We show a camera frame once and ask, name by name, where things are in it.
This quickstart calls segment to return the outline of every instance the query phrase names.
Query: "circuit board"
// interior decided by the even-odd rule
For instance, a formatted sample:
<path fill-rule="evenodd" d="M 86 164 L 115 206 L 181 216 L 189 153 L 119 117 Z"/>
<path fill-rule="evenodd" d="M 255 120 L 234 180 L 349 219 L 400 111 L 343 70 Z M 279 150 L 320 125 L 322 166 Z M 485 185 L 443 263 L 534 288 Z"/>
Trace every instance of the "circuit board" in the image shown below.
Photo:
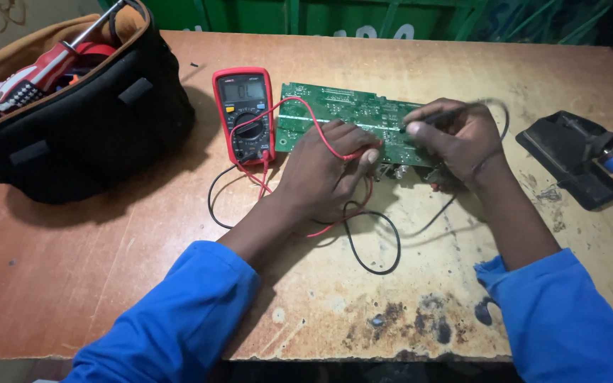
<path fill-rule="evenodd" d="M 428 167 L 436 164 L 425 149 L 416 148 L 408 135 L 399 132 L 404 116 L 420 108 L 421 104 L 387 100 L 374 93 L 300 83 L 283 84 L 281 99 L 290 96 L 305 100 L 319 123 L 340 118 L 380 137 L 383 144 L 378 161 L 381 163 Z M 311 115 L 301 102 L 287 100 L 281 104 L 276 128 L 276 151 L 292 151 L 297 140 L 311 126 Z"/>

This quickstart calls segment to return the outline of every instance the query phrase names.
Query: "multimeter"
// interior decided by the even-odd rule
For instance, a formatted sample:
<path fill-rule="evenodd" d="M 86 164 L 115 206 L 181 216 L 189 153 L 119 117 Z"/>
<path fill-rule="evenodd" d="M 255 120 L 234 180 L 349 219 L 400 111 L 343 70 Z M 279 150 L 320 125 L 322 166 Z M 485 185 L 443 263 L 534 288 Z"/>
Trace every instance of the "multimeter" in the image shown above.
<path fill-rule="evenodd" d="M 239 127 L 231 136 L 235 126 L 273 107 L 268 72 L 260 67 L 219 70 L 212 74 L 212 87 L 226 136 L 229 160 L 236 165 L 263 163 L 266 159 L 262 153 L 266 151 L 268 161 L 272 161 L 276 157 L 273 113 Z"/>

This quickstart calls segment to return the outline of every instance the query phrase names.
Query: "blue sleeve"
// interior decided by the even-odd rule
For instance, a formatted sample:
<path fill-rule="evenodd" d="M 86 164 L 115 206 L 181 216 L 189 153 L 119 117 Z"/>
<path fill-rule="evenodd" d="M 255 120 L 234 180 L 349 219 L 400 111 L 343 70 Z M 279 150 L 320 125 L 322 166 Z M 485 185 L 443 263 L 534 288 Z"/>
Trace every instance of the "blue sleeve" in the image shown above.
<path fill-rule="evenodd" d="M 613 382 L 613 310 L 569 249 L 515 271 L 475 265 L 526 382 Z"/>
<path fill-rule="evenodd" d="M 82 348 L 65 382 L 202 382 L 259 286 L 214 242 L 191 244 L 165 279 Z"/>

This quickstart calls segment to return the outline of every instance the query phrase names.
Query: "tool bag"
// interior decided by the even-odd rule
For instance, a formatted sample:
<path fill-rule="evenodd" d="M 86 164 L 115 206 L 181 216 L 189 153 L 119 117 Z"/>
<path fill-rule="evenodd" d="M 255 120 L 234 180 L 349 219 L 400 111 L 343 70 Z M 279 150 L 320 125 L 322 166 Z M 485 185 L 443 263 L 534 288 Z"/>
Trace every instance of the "tool bag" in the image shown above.
<path fill-rule="evenodd" d="M 146 6 L 127 0 L 85 41 L 119 47 L 85 77 L 0 115 L 0 183 L 49 204 L 101 193 L 182 145 L 195 112 L 178 62 Z M 62 22 L 0 50 L 0 82 L 98 15 Z"/>

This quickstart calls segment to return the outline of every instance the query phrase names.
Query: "wooden table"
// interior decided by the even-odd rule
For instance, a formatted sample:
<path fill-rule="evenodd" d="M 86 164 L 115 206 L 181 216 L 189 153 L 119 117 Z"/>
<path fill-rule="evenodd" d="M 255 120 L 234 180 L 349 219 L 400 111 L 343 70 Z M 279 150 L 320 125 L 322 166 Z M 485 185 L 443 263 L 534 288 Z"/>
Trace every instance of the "wooden table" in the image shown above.
<path fill-rule="evenodd" d="M 450 41 L 316 38 L 164 31 L 198 111 L 182 153 L 105 195 L 45 206 L 0 185 L 0 358 L 72 357 L 165 275 L 192 241 L 224 229 L 206 209 L 212 179 L 229 166 L 211 75 L 235 66 L 265 67 L 274 101 L 281 83 L 312 83 L 427 102 L 445 96 L 507 102 L 510 164 L 562 246 L 572 248 L 613 307 L 613 205 L 583 210 L 564 190 L 537 198 L 554 180 L 514 139 L 558 110 L 613 131 L 613 52 L 609 48 Z M 189 63 L 200 65 L 192 67 Z M 495 113 L 502 128 L 502 113 Z M 281 178 L 272 171 L 270 186 Z M 215 211 L 234 223 L 258 189 L 239 172 L 222 178 Z M 510 350 L 500 311 L 475 316 L 486 297 L 472 265 L 497 254 L 480 208 L 460 196 L 415 235 L 449 199 L 410 175 L 375 185 L 370 208 L 398 226 L 401 263 L 380 277 L 355 261 L 337 228 L 313 240 L 291 238 L 264 271 L 263 288 L 229 346 L 231 359 L 401 359 L 453 356 L 505 360 Z M 385 225 L 352 222 L 364 262 L 386 268 L 396 252 Z M 382 314 L 384 324 L 370 320 Z"/>

